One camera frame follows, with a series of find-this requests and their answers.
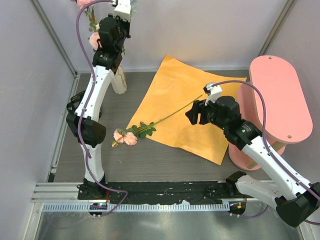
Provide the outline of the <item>orange wrapping paper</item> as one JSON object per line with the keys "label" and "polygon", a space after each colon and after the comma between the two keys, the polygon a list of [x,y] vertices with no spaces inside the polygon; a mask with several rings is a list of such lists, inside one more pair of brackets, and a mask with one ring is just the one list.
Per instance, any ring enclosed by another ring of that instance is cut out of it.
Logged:
{"label": "orange wrapping paper", "polygon": [[219,83],[222,96],[236,98],[244,81],[246,77],[209,73],[167,55],[127,126],[154,123],[150,140],[221,165],[229,142],[221,128],[210,122],[200,124],[202,109],[192,107],[194,101],[206,101],[207,84]]}

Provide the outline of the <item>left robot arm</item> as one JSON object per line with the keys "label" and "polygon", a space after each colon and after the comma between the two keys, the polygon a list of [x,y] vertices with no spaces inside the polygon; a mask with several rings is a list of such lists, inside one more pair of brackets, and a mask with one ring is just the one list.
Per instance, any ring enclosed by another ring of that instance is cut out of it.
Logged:
{"label": "left robot arm", "polygon": [[84,155],[85,175],[83,183],[77,186],[80,200],[100,200],[107,193],[101,151],[107,130],[99,123],[99,118],[108,87],[112,85],[118,94],[126,91],[125,88],[119,89],[117,84],[124,80],[119,66],[129,30],[129,22],[111,14],[99,22],[97,50],[90,61],[93,66],[90,82],[86,90],[73,96],[67,106],[66,122]]}

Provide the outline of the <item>black ribbon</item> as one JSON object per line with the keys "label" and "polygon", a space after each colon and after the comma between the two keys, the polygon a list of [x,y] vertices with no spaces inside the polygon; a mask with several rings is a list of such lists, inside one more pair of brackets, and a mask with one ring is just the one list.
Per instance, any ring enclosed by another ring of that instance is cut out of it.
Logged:
{"label": "black ribbon", "polygon": [[70,101],[66,105],[66,109],[69,114],[75,113],[76,109],[78,108],[80,102],[82,101],[85,95],[85,92],[86,91],[83,90],[70,98]]}

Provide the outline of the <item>pale pink flower stem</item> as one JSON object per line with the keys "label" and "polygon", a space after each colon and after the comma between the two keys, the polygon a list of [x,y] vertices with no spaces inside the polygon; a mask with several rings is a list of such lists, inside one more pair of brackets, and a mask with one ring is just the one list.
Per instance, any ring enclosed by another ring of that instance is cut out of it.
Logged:
{"label": "pale pink flower stem", "polygon": [[89,37],[89,43],[94,51],[97,51],[98,48],[101,48],[100,35],[98,32],[94,32]]}

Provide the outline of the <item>peach flower stem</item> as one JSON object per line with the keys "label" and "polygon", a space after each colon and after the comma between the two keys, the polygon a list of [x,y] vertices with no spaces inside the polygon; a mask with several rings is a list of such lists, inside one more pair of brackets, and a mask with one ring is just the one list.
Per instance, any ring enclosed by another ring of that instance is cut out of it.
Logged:
{"label": "peach flower stem", "polygon": [[116,128],[113,132],[113,141],[111,143],[111,147],[115,148],[121,144],[125,144],[127,146],[136,145],[138,139],[145,139],[147,136],[152,136],[153,133],[157,131],[156,125],[179,113],[180,111],[191,105],[194,101],[199,100],[202,96],[202,94],[199,95],[191,102],[187,103],[185,106],[179,108],[178,110],[174,111],[173,113],[167,115],[166,117],[156,122],[152,121],[149,124],[146,124],[143,121],[141,121],[139,123],[139,126],[133,124],[131,127],[127,129]]}

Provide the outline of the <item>blue flower stem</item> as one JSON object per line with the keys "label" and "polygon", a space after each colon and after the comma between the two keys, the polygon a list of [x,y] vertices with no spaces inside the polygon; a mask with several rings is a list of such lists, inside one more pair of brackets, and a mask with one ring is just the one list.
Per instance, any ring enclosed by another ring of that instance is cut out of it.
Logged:
{"label": "blue flower stem", "polygon": [[136,13],[138,6],[138,0],[130,0],[130,13]]}

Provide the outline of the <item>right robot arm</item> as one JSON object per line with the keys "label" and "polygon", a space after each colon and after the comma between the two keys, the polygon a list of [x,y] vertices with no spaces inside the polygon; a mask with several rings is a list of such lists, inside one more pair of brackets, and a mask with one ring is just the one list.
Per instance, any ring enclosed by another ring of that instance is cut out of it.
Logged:
{"label": "right robot arm", "polygon": [[192,125],[211,123],[222,129],[228,142],[253,159],[274,182],[269,185],[238,171],[225,186],[230,197],[243,194],[256,198],[274,208],[291,227],[298,227],[319,209],[320,184],[311,183],[289,166],[262,132],[242,118],[232,96],[221,96],[215,102],[195,100],[185,115]]}

